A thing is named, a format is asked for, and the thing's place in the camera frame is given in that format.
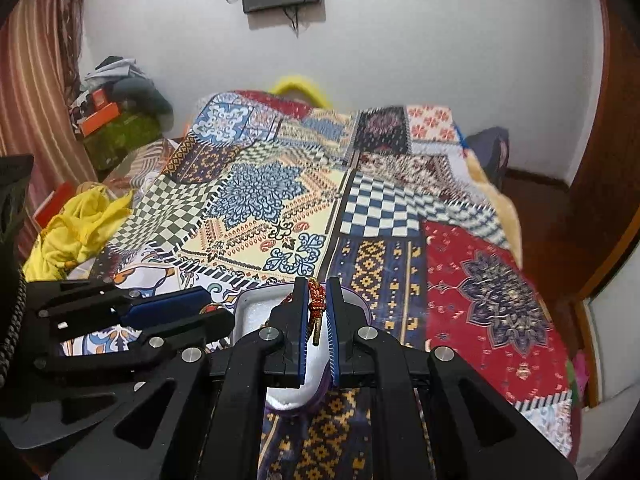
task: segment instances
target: silver bolt head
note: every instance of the silver bolt head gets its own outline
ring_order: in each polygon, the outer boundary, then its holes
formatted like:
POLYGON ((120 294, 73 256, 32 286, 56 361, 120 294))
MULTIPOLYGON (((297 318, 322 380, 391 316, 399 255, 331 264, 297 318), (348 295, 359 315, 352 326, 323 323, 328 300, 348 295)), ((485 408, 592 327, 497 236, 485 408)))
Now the silver bolt head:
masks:
POLYGON ((185 348, 182 351, 181 357, 186 363, 194 363, 202 357, 202 350, 196 347, 185 348))
POLYGON ((164 344, 164 339, 162 339, 161 337, 158 337, 157 335, 153 336, 149 340, 149 345, 152 346, 153 348, 160 348, 163 344, 164 344))
POLYGON ((451 361, 453 359, 453 355, 454 355, 453 350, 451 348, 449 348, 448 346, 438 346, 433 351, 433 354, 440 361, 451 361))
POLYGON ((258 332, 260 339, 264 339, 265 341, 271 341, 272 339, 276 339, 280 335, 280 330, 278 330, 274 326, 266 326, 260 332, 258 332))
POLYGON ((358 335, 365 340, 375 339, 378 337, 378 330, 372 326, 361 326, 358 329, 358 335))

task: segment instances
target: pile of clothes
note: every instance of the pile of clothes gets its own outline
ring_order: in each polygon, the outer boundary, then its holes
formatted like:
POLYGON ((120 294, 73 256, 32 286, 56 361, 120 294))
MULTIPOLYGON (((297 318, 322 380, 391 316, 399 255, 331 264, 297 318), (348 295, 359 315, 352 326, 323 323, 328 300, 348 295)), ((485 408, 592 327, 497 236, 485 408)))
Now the pile of clothes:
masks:
POLYGON ((64 280, 66 274, 95 256, 131 213, 133 191, 113 198, 95 184, 69 200, 40 232, 24 267, 28 282, 64 280))
POLYGON ((135 59, 107 57, 85 76, 81 89, 69 113, 98 176, 172 126, 171 104, 135 59))

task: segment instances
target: bed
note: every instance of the bed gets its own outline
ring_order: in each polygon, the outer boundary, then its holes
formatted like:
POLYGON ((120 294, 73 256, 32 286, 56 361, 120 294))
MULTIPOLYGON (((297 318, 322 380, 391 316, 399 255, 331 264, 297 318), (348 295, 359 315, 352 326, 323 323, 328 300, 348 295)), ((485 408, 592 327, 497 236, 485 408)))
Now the bed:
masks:
MULTIPOLYGON (((145 296, 201 285, 233 309, 256 286, 339 276, 373 325, 407 346, 456 349, 569 454, 566 350, 520 272, 516 211, 448 108, 339 114, 224 92, 201 102, 161 172, 142 180, 92 277, 145 296)), ((64 351, 123 351, 137 336, 115 326, 64 351)), ((366 388, 331 390, 308 413, 265 413, 258 476, 371 478, 369 405, 366 388)))

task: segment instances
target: black wire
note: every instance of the black wire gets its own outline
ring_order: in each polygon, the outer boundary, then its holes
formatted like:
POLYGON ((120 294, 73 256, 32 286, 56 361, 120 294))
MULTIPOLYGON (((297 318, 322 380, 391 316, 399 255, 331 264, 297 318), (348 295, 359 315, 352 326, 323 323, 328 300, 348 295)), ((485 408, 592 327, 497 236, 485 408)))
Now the black wire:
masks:
POLYGON ((294 5, 292 7, 282 7, 282 12, 284 12, 284 15, 291 22, 291 28, 293 29, 293 32, 296 33, 296 37, 300 33, 300 24, 298 23, 298 11, 300 10, 300 6, 304 4, 306 4, 306 0, 302 0, 302 3, 294 5), (294 11, 293 17, 289 16, 289 13, 287 12, 287 9, 290 9, 290 8, 292 8, 294 11))

